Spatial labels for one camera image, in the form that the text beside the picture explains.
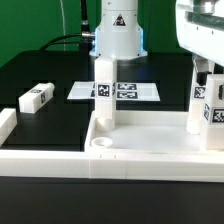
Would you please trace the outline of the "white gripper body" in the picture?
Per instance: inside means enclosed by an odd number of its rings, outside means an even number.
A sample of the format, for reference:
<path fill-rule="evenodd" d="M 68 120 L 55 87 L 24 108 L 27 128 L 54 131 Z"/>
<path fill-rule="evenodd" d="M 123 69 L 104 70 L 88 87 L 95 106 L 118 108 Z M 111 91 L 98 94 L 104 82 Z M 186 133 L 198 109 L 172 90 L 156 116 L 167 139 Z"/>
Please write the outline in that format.
<path fill-rule="evenodd" d="M 179 45 L 224 67 L 224 0 L 176 0 Z"/>

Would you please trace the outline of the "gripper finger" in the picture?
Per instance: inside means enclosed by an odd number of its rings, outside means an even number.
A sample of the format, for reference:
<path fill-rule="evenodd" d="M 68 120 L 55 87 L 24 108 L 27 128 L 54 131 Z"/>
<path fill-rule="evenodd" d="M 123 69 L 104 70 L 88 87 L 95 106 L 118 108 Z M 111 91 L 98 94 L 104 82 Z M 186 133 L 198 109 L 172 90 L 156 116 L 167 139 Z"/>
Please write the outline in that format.
<path fill-rule="evenodd" d="M 209 59 L 194 54 L 193 65 L 194 71 L 196 72 L 196 83 L 198 85 L 205 85 L 207 82 L 207 75 L 214 73 L 215 63 Z"/>

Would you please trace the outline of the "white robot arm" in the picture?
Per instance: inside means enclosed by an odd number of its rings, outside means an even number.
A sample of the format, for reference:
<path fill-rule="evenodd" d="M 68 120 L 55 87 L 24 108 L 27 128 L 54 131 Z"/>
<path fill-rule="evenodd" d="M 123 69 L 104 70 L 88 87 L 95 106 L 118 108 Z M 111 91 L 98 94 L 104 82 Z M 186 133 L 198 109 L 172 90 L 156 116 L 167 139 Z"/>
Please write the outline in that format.
<path fill-rule="evenodd" d="M 137 21 L 138 0 L 101 0 L 101 22 L 89 55 L 110 57 L 118 64 L 144 64 L 143 29 Z M 224 67 L 224 0 L 176 0 L 179 45 Z"/>

